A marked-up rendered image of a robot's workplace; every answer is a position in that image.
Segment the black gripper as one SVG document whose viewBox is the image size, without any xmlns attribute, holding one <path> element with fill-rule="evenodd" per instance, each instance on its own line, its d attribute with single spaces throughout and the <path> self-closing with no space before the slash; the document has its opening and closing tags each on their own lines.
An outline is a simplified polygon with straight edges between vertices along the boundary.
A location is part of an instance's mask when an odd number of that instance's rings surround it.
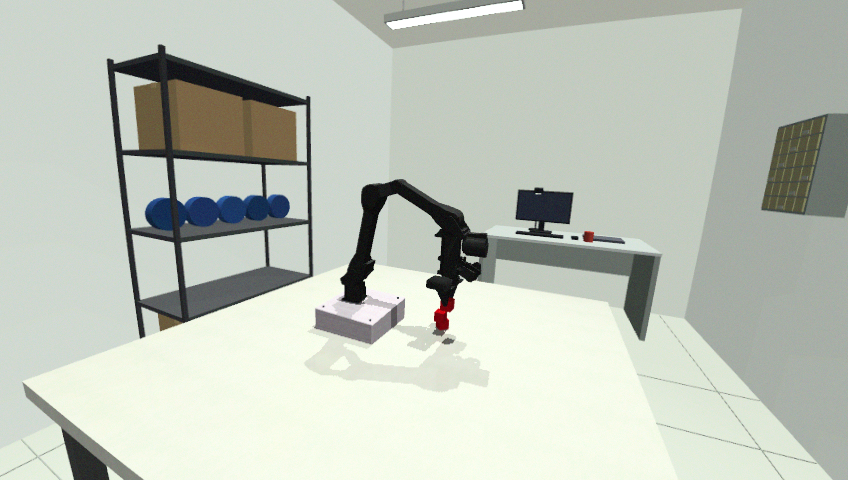
<svg viewBox="0 0 848 480">
<path fill-rule="evenodd" d="M 437 291 L 444 307 L 447 307 L 449 297 L 454 297 L 457 286 L 464 281 L 464 279 L 460 279 L 458 272 L 457 275 L 452 274 L 453 267 L 457 263 L 458 258 L 463 259 L 460 255 L 445 255 L 441 253 L 441 256 L 438 257 L 440 269 L 437 271 L 437 274 L 441 276 L 434 275 L 426 281 L 426 288 Z"/>
</svg>

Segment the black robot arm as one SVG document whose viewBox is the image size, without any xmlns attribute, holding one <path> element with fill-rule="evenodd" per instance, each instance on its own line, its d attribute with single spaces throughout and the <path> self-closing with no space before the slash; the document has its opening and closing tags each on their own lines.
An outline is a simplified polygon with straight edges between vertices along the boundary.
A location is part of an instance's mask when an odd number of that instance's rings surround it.
<svg viewBox="0 0 848 480">
<path fill-rule="evenodd" d="M 399 194 L 428 213 L 442 228 L 434 235 L 442 238 L 442 254 L 460 255 L 462 240 L 462 251 L 465 255 L 487 257 L 488 234 L 471 232 L 464 221 L 464 214 L 459 209 L 437 202 L 404 179 L 396 179 L 384 184 L 368 184 L 361 191 L 363 216 L 356 253 L 348 265 L 347 273 L 340 278 L 341 285 L 344 285 L 342 301 L 359 304 L 367 297 L 363 280 L 374 271 L 375 260 L 371 258 L 371 249 L 378 215 L 387 197 L 394 194 Z M 473 282 L 481 274 L 481 264 L 468 263 L 466 257 L 463 257 L 462 261 L 458 258 L 452 274 L 457 275 L 457 272 L 466 281 Z"/>
</svg>

